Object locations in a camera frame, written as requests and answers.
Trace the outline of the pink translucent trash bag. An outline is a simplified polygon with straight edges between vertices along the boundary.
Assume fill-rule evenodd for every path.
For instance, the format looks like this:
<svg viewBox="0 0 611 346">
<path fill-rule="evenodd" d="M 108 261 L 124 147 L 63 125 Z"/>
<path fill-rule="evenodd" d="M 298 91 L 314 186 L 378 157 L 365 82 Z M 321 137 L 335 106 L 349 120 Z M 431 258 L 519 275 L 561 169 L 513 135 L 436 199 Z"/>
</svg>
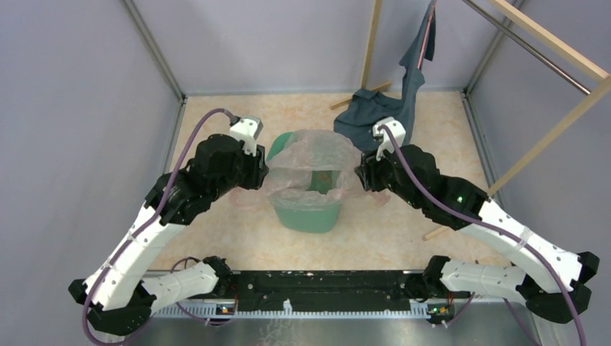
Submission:
<svg viewBox="0 0 611 346">
<path fill-rule="evenodd" d="M 297 130 L 275 154 L 268 154 L 269 173 L 258 190 L 236 188 L 228 198 L 233 207 L 257 209 L 268 202 L 293 210 L 321 210 L 355 198 L 370 198 L 381 207 L 386 192 L 367 192 L 354 172 L 362 152 L 345 136 L 331 130 Z"/>
</svg>

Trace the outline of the green plastic trash bin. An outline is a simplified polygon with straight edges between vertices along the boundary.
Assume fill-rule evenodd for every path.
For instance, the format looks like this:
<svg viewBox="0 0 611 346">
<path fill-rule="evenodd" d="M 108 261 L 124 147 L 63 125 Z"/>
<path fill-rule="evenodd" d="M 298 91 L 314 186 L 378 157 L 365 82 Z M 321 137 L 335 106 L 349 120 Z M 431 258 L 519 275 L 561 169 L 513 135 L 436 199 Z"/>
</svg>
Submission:
<svg viewBox="0 0 611 346">
<path fill-rule="evenodd" d="M 307 191 L 315 191 L 325 195 L 334 186 L 338 176 L 338 172 L 315 171 Z M 273 198 L 269 200 L 284 227 L 314 234 L 324 234 L 332 230 L 341 208 L 341 204 L 335 202 L 323 206 L 320 210 L 298 210 L 276 205 Z"/>
</svg>

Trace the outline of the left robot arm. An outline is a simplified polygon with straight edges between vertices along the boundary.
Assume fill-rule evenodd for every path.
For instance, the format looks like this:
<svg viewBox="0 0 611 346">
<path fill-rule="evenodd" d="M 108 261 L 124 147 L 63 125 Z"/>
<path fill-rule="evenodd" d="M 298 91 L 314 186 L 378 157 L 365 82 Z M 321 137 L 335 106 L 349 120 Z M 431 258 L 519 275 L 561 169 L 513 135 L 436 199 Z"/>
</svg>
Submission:
<svg viewBox="0 0 611 346">
<path fill-rule="evenodd" d="M 85 327 L 127 336 L 157 311 L 186 298 L 226 296 L 231 270 L 218 256 L 164 276 L 145 274 L 161 250 L 197 216 L 236 187 L 258 190 L 268 171 L 265 148 L 259 144 L 247 149 L 245 140 L 223 134 L 199 142 L 183 167 L 157 180 L 134 224 L 100 269 L 69 285 L 74 300 L 88 308 Z"/>
</svg>

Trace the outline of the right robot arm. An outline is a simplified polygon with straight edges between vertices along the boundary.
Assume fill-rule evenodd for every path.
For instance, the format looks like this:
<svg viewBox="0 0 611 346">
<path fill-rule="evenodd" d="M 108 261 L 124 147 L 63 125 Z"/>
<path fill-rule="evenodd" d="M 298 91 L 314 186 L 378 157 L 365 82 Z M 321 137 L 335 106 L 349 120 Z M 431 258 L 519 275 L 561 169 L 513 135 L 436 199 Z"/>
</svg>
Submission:
<svg viewBox="0 0 611 346">
<path fill-rule="evenodd" d="M 433 256 L 422 273 L 425 295 L 496 296 L 559 324 L 588 309 L 592 292 L 587 282 L 597 274 L 598 256 L 551 244 L 473 183 L 442 174 L 430 153 L 415 145 L 369 151 L 355 171 L 366 191 L 388 190 L 426 218 L 483 242 L 507 260 L 495 266 Z"/>
</svg>

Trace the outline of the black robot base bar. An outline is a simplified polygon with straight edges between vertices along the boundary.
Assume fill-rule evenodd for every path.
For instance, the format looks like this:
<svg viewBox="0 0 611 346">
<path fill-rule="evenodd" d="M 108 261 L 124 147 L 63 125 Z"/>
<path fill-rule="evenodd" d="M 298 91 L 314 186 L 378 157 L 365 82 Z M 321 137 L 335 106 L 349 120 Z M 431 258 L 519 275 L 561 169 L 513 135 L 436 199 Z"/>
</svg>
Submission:
<svg viewBox="0 0 611 346">
<path fill-rule="evenodd" d="M 419 271 L 314 270 L 233 272 L 211 293 L 198 298 L 228 299 L 240 312 L 281 311 L 289 301 L 296 312 L 407 311 L 415 303 L 467 298 L 427 284 Z"/>
</svg>

